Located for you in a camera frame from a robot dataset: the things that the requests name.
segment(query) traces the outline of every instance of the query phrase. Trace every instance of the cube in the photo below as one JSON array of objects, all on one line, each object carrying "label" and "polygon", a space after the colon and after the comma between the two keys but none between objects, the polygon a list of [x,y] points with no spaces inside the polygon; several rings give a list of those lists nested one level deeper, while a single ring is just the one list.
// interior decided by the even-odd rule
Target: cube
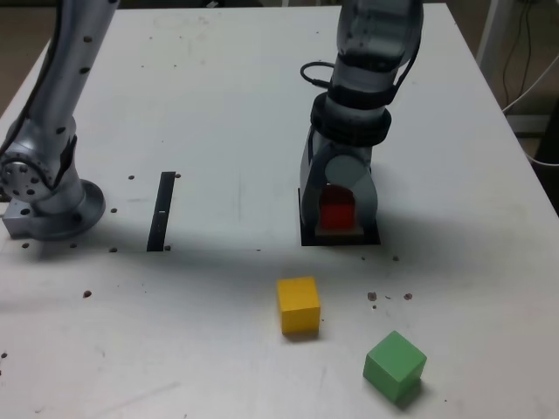
[{"label": "cube", "polygon": [[318,331],[321,302],[313,277],[280,279],[278,302],[283,334]]},{"label": "cube", "polygon": [[376,345],[365,359],[363,377],[391,402],[400,402],[416,389],[427,357],[394,331]]}]

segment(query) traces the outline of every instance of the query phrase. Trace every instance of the white table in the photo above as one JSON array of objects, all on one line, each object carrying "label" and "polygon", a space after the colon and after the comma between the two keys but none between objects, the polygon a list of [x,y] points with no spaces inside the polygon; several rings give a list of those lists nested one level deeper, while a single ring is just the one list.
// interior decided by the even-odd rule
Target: white table
[{"label": "white table", "polygon": [[[559,223],[444,5],[425,6],[374,151],[383,245],[300,247],[299,164],[321,90],[299,68],[335,59],[338,13],[117,12],[75,114],[79,173],[106,215],[26,250],[0,230],[2,418],[559,416]],[[146,253],[162,171],[182,175],[172,251]],[[320,338],[288,340],[275,282],[304,275]],[[406,410],[362,378],[392,330],[428,356]]]}]

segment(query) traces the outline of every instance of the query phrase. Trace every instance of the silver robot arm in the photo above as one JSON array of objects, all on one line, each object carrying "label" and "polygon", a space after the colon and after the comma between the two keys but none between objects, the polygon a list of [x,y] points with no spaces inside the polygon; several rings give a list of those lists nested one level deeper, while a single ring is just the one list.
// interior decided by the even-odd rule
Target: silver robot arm
[{"label": "silver robot arm", "polygon": [[11,196],[3,222],[12,237],[56,240],[99,221],[101,190],[80,180],[73,111],[118,0],[58,0],[55,32],[37,84],[0,147],[0,177]]},{"label": "silver robot arm", "polygon": [[421,0],[344,2],[334,72],[314,101],[300,166],[303,245],[378,240],[372,148],[388,134],[385,107],[415,62],[422,27]]}]

